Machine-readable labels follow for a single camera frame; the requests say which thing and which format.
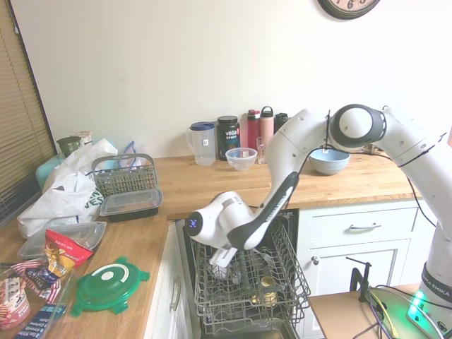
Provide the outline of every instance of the plastic pitcher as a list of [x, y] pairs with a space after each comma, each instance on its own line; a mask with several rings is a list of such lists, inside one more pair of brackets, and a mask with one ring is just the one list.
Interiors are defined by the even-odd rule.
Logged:
[[209, 166], [215, 161], [215, 125], [196, 122], [186, 130], [186, 142], [195, 155], [195, 162]]

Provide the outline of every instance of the window blind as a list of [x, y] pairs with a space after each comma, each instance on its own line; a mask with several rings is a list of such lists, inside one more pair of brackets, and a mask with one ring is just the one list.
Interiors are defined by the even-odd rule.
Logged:
[[35, 170], [56, 153], [9, 9], [0, 0], [0, 226], [40, 192]]

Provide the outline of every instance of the plastic bag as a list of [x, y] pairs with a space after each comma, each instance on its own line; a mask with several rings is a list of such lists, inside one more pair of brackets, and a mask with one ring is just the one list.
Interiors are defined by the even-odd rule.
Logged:
[[99, 157], [117, 153], [116, 148], [102, 139], [95, 145], [79, 148], [55, 167], [41, 197], [17, 218], [22, 236], [29, 238], [43, 227], [94, 220], [103, 198], [96, 191], [91, 164]]
[[[123, 154], [135, 154], [135, 153], [145, 153], [146, 147], [144, 145], [136, 145], [135, 141], [132, 141], [127, 145], [126, 150]], [[142, 157], [134, 157], [132, 159], [125, 159], [118, 161], [120, 167], [133, 167], [146, 165], [146, 159]]]

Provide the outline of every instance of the blue bowl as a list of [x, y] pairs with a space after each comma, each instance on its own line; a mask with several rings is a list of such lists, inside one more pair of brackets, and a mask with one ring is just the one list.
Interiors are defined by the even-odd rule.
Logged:
[[309, 162], [312, 167], [322, 174], [333, 175], [347, 167], [350, 160], [350, 154], [340, 152], [339, 150], [315, 150], [309, 156]]

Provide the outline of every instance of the pink water bottle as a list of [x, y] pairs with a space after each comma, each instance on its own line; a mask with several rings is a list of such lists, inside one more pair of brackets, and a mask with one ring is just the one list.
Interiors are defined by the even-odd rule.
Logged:
[[256, 139], [261, 136], [261, 114], [259, 111], [250, 109], [246, 119], [248, 120], [248, 147], [257, 150]]
[[264, 145], [268, 144], [274, 133], [275, 117], [273, 116], [273, 108], [271, 108], [270, 106], [265, 106], [261, 110], [261, 137], [263, 139]]

